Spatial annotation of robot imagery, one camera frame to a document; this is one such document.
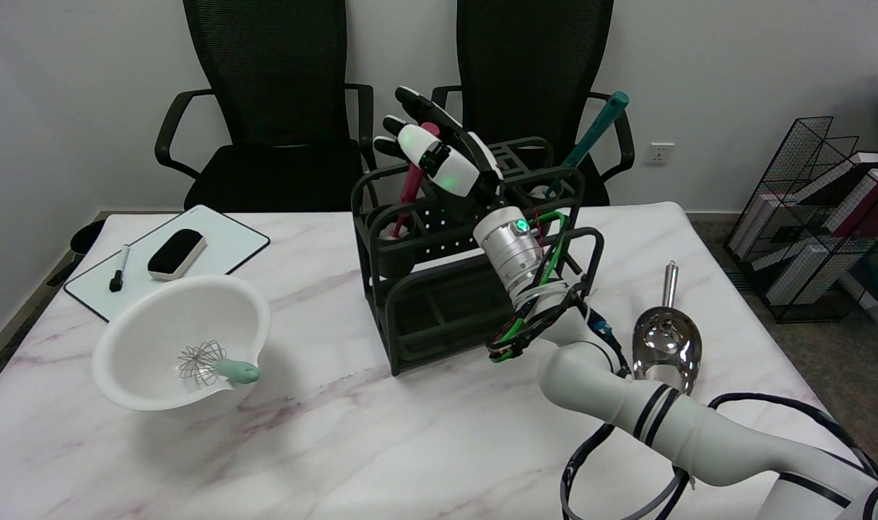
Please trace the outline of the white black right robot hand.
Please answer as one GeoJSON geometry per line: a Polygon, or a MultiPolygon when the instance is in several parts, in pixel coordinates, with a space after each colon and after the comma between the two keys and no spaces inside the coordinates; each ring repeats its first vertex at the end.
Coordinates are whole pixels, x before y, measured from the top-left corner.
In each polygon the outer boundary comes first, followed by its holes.
{"type": "Polygon", "coordinates": [[[457,220],[481,217],[502,200],[504,176],[475,132],[409,87],[397,87],[395,98],[412,121],[384,116],[387,135],[373,139],[375,150],[419,168],[457,220]]]}

